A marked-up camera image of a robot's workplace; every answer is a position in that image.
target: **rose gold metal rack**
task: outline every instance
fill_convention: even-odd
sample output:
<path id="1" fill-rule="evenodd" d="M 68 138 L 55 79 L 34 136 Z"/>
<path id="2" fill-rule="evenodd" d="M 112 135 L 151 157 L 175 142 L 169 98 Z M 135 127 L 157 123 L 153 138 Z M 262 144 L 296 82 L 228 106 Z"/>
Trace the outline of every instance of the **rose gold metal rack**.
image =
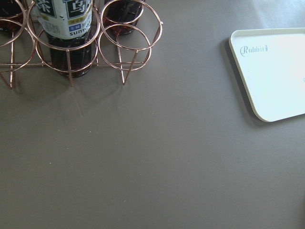
<path id="1" fill-rule="evenodd" d="M 15 1 L 18 3 L 18 5 L 20 6 L 20 8 L 22 10 L 23 24 L 15 22 L 15 21 L 13 21 L 12 19 L 9 19 L 9 18 L 1 18 L 0 17 L 1 21 L 9 21 L 9 22 L 15 23 L 15 24 L 20 26 L 20 30 L 17 31 L 17 33 L 12 33 L 11 39 L 9 41 L 5 42 L 4 44 L 0 44 L 0 48 L 5 46 L 5 45 L 10 45 L 11 46 L 10 62 L 9 63 L 0 63 L 0 66 L 2 66 L 2 67 L 6 66 L 6 67 L 10 68 L 7 71 L 0 72 L 0 78 L 4 81 L 4 83 L 10 89 L 14 88 L 14 78 L 15 78 L 14 73 L 15 73 L 15 71 L 17 71 L 18 69 L 20 69 L 22 67 L 25 67 L 25 66 L 48 66 L 48 67 L 50 67 L 50 68 L 52 68 L 52 69 L 54 69 L 54 70 L 56 70 L 60 73 L 68 73 L 69 74 L 70 85 L 74 86 L 73 77 L 72 77 L 73 73 L 78 72 L 78 71 L 82 71 L 82 70 L 86 69 L 87 67 L 89 67 L 90 65 L 95 65 L 95 66 L 108 65 L 108 66 L 111 66 L 111 67 L 120 71 L 122 84 L 125 85 L 128 77 L 129 77 L 129 75 L 132 71 L 139 70 L 147 64 L 147 62 L 150 59 L 151 54 L 152 54 L 152 47 L 159 41 L 159 39 L 162 35 L 162 31 L 163 31 L 163 22 L 160 20 L 156 11 L 150 5 L 148 5 L 147 3 L 145 3 L 141 0 L 133 0 L 133 1 L 136 1 L 136 2 L 139 2 L 139 3 L 142 4 L 142 11 L 137 18 L 135 18 L 134 20 L 129 21 L 129 22 L 112 21 L 112 22 L 114 22 L 114 24 L 105 27 L 104 24 L 103 24 L 103 17 L 104 17 L 106 9 L 109 7 L 110 4 L 113 4 L 114 2 L 121 1 L 121 0 L 112 0 L 108 3 L 106 3 L 105 6 L 101 9 L 101 11 L 99 11 L 99 9 L 96 7 L 95 1 L 93 0 L 92 12 L 93 12 L 94 17 L 96 18 L 96 31 L 95 31 L 94 35 L 84 45 L 81 45 L 81 46 L 78 46 L 78 47 L 73 47 L 73 48 L 62 48 L 62 47 L 50 45 L 48 42 L 44 41 L 41 38 L 42 34 L 44 33 L 43 29 L 41 31 L 39 31 L 38 33 L 36 32 L 35 26 L 34 26 L 34 23 L 33 23 L 33 22 L 35 22 L 35 20 L 32 19 L 32 17 L 31 17 L 31 11 L 33 10 L 33 8 L 35 6 L 35 2 L 32 1 L 30 6 L 28 6 L 26 0 L 22 0 L 23 5 L 24 5 L 24 7 L 23 7 L 22 4 L 18 0 L 15 0 Z M 149 38 L 145 35 L 145 33 L 142 30 L 140 30 L 139 28 L 131 25 L 131 23 L 135 22 L 136 20 L 138 20 L 142 16 L 144 7 L 148 8 L 154 14 L 155 18 L 157 19 L 158 25 L 159 25 L 159 27 L 157 29 L 157 32 L 154 36 L 154 39 L 152 41 L 149 40 Z M 108 29 L 111 29 L 112 27 L 116 27 L 116 26 L 130 27 L 130 28 L 134 29 L 135 31 L 137 31 L 138 33 L 140 33 L 145 38 L 145 40 L 147 42 L 147 47 L 131 48 L 131 47 L 121 45 L 119 43 L 119 36 L 116 36 L 115 40 L 114 40 L 107 33 Z M 33 48 L 32 48 L 32 51 L 31 51 L 31 55 L 26 62 L 15 63 L 14 62 L 14 54 L 15 54 L 14 41 L 16 41 L 16 39 L 18 39 L 24 31 L 26 31 L 29 34 L 29 36 L 31 37 Z M 106 59 L 106 57 L 104 56 L 104 54 L 102 53 L 101 38 L 102 38 L 103 35 L 112 44 L 117 46 L 117 54 L 118 54 L 118 56 L 117 56 L 118 61 L 117 62 L 108 61 Z M 81 69 L 72 69 L 71 68 L 71 52 L 75 51 L 75 50 L 78 50 L 78 49 L 85 48 L 85 47 L 87 47 L 91 44 L 95 44 L 95 52 L 94 52 L 93 58 L 90 61 L 90 63 L 88 63 L 86 66 L 82 67 Z M 46 46 L 50 49 L 65 51 L 67 53 L 68 70 L 57 69 L 57 68 L 53 67 L 50 62 L 46 61 L 45 58 L 44 58 L 43 52 L 42 52 L 42 48 L 41 48 L 42 45 L 44 45 L 44 46 Z M 122 62 L 121 49 L 134 52 L 132 61 Z M 146 54 L 146 57 L 145 57 L 144 61 L 137 62 L 136 57 L 137 57 L 138 53 L 143 52 L 143 51 L 147 51 L 147 54 Z M 99 63 L 98 53 L 101 55 L 101 57 L 102 57 L 102 59 L 104 60 L 105 63 Z M 41 62 L 30 63 L 30 61 L 33 59 L 35 54 L 38 55 Z M 10 73 L 10 81 L 9 82 L 4 78 L 4 76 L 2 75 L 3 73 Z"/>

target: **wire rack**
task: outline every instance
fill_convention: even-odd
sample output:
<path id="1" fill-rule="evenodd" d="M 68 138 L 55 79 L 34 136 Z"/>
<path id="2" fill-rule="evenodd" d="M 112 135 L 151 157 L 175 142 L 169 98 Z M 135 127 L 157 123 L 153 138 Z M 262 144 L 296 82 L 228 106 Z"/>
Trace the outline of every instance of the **wire rack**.
<path id="1" fill-rule="evenodd" d="M 95 66 L 106 65 L 106 66 L 110 66 L 110 67 L 120 71 L 120 78 L 122 81 L 122 85 L 125 85 L 131 72 L 139 70 L 147 64 L 147 62 L 149 61 L 151 54 L 152 54 L 152 47 L 155 46 L 155 44 L 159 41 L 159 39 L 162 35 L 162 31 L 163 31 L 163 22 L 160 20 L 156 11 L 146 2 L 141 1 L 141 0 L 133 0 L 142 5 L 142 11 L 137 18 L 135 18 L 134 20 L 129 21 L 129 22 L 112 21 L 113 23 L 111 25 L 105 27 L 105 25 L 103 23 L 103 18 L 104 18 L 106 9 L 114 2 L 121 1 L 121 0 L 109 1 L 103 7 L 100 7 L 100 8 L 97 6 L 95 1 L 93 0 L 92 1 L 92 5 L 93 5 L 92 17 L 94 19 L 94 22 L 96 23 L 96 30 L 95 30 L 94 34 L 92 35 L 90 40 L 88 42 L 86 42 L 84 45 L 80 45 L 80 46 L 72 47 L 72 48 L 62 48 L 62 47 L 51 45 L 47 41 L 42 39 L 41 36 L 44 33 L 43 29 L 39 32 L 36 32 L 35 24 L 38 23 L 38 20 L 31 16 L 31 12 L 34 9 L 35 2 L 32 1 L 31 4 L 29 5 L 29 4 L 27 4 L 26 0 L 22 0 L 22 3 L 20 3 L 18 0 L 15 0 L 15 1 L 21 8 L 23 23 L 21 24 L 19 22 L 14 21 L 12 19 L 12 17 L 11 18 L 0 17 L 0 21 L 4 21 L 7 23 L 14 23 L 20 27 L 20 29 L 18 31 L 11 32 L 9 40 L 5 41 L 4 43 L 0 43 L 0 49 L 4 46 L 10 46 L 10 61 L 0 63 L 1 67 L 5 67 L 8 69 L 8 70 L 3 70 L 3 71 L 1 69 L 0 78 L 10 89 L 13 89 L 15 87 L 15 72 L 18 71 L 19 69 L 21 69 L 23 67 L 27 67 L 27 66 L 37 66 L 37 67 L 48 66 L 59 73 L 64 73 L 64 74 L 68 75 L 68 78 L 70 80 L 70 85 L 71 85 L 71 87 L 73 87 L 74 86 L 74 79 L 72 76 L 73 73 L 83 71 L 84 69 L 86 69 L 92 65 L 95 65 Z M 137 21 L 142 16 L 144 9 L 150 10 L 153 13 L 153 15 L 156 18 L 157 23 L 158 23 L 158 29 L 157 29 L 152 41 L 149 40 L 149 38 L 146 36 L 146 34 L 142 30 L 131 25 L 133 22 Z M 107 32 L 107 30 L 114 28 L 116 26 L 130 27 L 135 32 L 138 32 L 141 36 L 143 36 L 145 38 L 145 41 L 147 43 L 146 47 L 132 48 L 132 47 L 127 47 L 125 45 L 120 44 L 120 40 L 119 40 L 120 36 L 116 35 L 113 38 Z M 26 33 L 26 35 L 30 37 L 31 52 L 29 53 L 29 57 L 27 58 L 27 60 L 22 61 L 22 62 L 16 62 L 15 61 L 16 51 L 15 51 L 14 44 L 17 39 L 21 39 L 20 36 L 22 33 Z M 113 45 L 116 46 L 116 50 L 117 50 L 116 54 L 117 54 L 117 60 L 118 60 L 117 62 L 108 61 L 105 54 L 102 52 L 102 37 L 103 36 L 105 36 L 106 39 L 108 39 Z M 93 51 L 91 61 L 87 65 L 83 66 L 82 68 L 73 69 L 71 66 L 71 52 L 75 51 L 75 50 L 83 49 L 92 44 L 94 45 L 95 48 Z M 41 48 L 42 46 L 46 46 L 50 49 L 66 52 L 68 69 L 63 70 L 63 69 L 55 68 L 51 62 L 47 61 L 44 57 L 44 54 L 43 54 L 43 51 Z M 131 61 L 122 62 L 122 56 L 121 56 L 122 50 L 126 50 L 126 51 L 133 53 L 133 58 Z M 146 54 L 144 60 L 139 62 L 139 61 L 136 61 L 136 58 L 140 52 L 147 52 L 147 54 Z M 37 55 L 39 57 L 38 62 L 32 61 L 33 57 L 35 55 Z M 104 61 L 103 63 L 99 62 L 99 57 L 101 57 L 103 59 L 103 61 Z M 9 80 L 6 79 L 5 74 L 9 74 Z"/>

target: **gray tabletop surface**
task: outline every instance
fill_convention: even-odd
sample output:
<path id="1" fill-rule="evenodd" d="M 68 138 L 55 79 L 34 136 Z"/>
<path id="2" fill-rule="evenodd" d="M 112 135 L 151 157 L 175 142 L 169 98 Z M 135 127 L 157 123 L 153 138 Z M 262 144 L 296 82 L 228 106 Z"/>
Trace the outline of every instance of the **gray tabletop surface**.
<path id="1" fill-rule="evenodd" d="M 106 66 L 0 83 L 0 228 L 303 229 L 305 116 L 260 121 L 228 40 L 304 27 L 305 1 L 147 2 L 163 34 L 125 86 Z"/>

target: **bottle label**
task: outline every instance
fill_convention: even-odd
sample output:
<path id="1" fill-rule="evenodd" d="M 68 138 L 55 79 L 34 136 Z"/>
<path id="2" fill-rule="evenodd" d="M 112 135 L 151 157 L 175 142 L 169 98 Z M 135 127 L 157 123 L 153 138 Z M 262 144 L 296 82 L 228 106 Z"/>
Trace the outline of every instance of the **bottle label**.
<path id="1" fill-rule="evenodd" d="M 84 35 L 92 20 L 92 0 L 35 0 L 38 20 L 51 36 L 73 39 Z"/>

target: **rectangular plate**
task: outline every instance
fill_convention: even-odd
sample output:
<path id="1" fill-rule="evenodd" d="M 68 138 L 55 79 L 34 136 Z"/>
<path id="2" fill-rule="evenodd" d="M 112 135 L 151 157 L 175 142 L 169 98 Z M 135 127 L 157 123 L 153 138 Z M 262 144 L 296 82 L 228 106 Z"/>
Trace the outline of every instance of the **rectangular plate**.
<path id="1" fill-rule="evenodd" d="M 240 30 L 229 43 L 259 119 L 305 114 L 305 28 Z"/>

